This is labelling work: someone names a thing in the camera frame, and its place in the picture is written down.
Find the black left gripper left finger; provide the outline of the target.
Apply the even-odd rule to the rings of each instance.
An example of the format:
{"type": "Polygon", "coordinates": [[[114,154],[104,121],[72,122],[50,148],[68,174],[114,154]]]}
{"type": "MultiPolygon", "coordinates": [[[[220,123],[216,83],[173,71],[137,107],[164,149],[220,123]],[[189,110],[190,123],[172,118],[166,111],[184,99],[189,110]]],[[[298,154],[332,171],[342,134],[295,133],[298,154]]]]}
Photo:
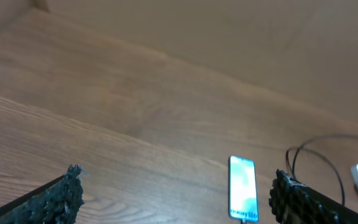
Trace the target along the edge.
{"type": "Polygon", "coordinates": [[[79,165],[0,207],[0,224],[74,224],[84,204],[79,165]]]}

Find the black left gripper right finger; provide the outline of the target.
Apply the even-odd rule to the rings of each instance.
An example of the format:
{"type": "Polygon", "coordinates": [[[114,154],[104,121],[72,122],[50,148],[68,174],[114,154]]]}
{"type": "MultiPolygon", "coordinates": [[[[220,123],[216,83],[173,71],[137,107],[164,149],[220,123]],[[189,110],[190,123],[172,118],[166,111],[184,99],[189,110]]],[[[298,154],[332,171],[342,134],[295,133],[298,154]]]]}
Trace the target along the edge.
{"type": "Polygon", "coordinates": [[[278,223],[358,224],[357,212],[295,181],[283,170],[276,175],[268,204],[278,223]]]}

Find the Galaxy smartphone blue screen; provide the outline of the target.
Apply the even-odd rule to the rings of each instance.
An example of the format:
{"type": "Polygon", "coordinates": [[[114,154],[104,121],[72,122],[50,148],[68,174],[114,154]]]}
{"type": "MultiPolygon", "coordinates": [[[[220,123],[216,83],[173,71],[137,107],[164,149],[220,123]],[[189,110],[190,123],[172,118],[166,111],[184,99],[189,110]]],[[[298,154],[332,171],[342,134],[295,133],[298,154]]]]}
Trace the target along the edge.
{"type": "Polygon", "coordinates": [[[238,156],[229,158],[229,216],[242,223],[259,221],[254,161],[238,156]]]}

